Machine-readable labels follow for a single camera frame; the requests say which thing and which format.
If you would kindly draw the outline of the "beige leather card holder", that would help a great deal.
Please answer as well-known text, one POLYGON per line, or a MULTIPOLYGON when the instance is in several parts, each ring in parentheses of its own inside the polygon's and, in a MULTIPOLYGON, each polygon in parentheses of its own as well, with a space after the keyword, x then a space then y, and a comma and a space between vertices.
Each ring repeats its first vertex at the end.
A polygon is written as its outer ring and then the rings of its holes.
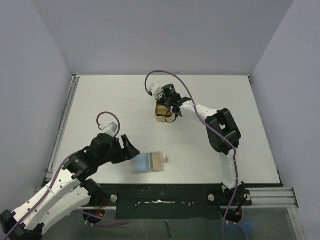
POLYGON ((162 151, 141 153, 131 160, 131 173, 146 174, 163 172, 168 160, 168 156, 164 156, 162 151))

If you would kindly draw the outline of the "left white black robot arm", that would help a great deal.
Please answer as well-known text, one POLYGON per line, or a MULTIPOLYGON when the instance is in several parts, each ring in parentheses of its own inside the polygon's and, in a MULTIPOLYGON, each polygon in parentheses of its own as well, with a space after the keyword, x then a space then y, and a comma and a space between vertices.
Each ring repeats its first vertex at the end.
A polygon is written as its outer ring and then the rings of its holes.
POLYGON ((84 204, 95 206, 102 199, 102 188, 90 177, 106 163, 119 164, 140 154, 126 135, 116 138, 100 133, 89 146, 68 156, 58 167, 51 181, 25 204, 0 215, 5 238, 40 240, 46 226, 42 218, 76 188, 85 190, 84 204))

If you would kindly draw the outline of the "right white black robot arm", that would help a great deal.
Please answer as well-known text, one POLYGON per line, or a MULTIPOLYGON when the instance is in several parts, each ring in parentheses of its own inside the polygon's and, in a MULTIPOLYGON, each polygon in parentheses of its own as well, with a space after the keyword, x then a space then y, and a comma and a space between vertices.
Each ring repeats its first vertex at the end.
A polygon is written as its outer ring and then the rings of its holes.
POLYGON ((227 108, 216 110, 205 107, 191 96, 181 97, 172 83, 163 87, 152 84, 148 90, 158 104, 175 116, 204 124, 210 146, 219 153, 222 184, 227 188, 222 192, 223 200, 230 205, 239 201, 241 193, 236 188, 240 184, 236 157, 241 133, 231 112, 227 108))

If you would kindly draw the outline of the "tan oval wooden tray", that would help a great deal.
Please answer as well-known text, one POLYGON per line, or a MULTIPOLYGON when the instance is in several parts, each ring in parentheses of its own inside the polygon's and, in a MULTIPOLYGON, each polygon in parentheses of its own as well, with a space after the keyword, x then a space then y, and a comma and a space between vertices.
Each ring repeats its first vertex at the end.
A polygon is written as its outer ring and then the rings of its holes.
POLYGON ((161 123, 172 123, 176 119, 176 115, 172 113, 167 107, 156 104, 155 105, 155 119, 161 123))

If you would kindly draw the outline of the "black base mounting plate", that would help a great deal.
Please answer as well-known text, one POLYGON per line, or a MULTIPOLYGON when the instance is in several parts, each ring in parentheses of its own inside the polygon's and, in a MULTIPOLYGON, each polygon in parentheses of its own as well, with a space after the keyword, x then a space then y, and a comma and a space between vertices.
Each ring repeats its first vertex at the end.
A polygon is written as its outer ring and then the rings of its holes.
POLYGON ((108 210, 115 219, 239 221, 242 206, 252 205, 250 192, 241 184, 228 189, 221 184, 102 184, 102 191, 85 204, 84 220, 97 224, 108 210))

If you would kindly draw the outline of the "aluminium extrusion rail left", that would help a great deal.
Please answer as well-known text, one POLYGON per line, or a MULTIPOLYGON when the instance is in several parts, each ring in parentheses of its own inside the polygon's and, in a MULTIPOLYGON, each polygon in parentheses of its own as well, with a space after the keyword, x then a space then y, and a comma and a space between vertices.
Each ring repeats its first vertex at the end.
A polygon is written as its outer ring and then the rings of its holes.
POLYGON ((77 91, 77 87, 79 84, 79 80, 80 80, 80 75, 79 74, 73 74, 72 75, 72 80, 71 80, 71 84, 70 84, 70 88, 68 91, 68 95, 67 95, 67 99, 66 99, 66 103, 64 106, 64 110, 62 113, 62 117, 61 117, 61 121, 59 124, 59 129, 58 129, 58 133, 57 133, 57 137, 56 137, 56 141, 54 144, 54 148, 53 148, 53 152, 50 158, 50 162, 48 165, 48 169, 46 172, 46 177, 47 178, 51 178, 55 169, 55 162, 56 159, 58 157, 58 153, 59 153, 59 149, 62 143, 62 139, 63 139, 63 135, 66 129, 66 125, 68 122, 68 118, 69 118, 69 114, 71 111, 71 107, 73 104, 73 100, 77 91))

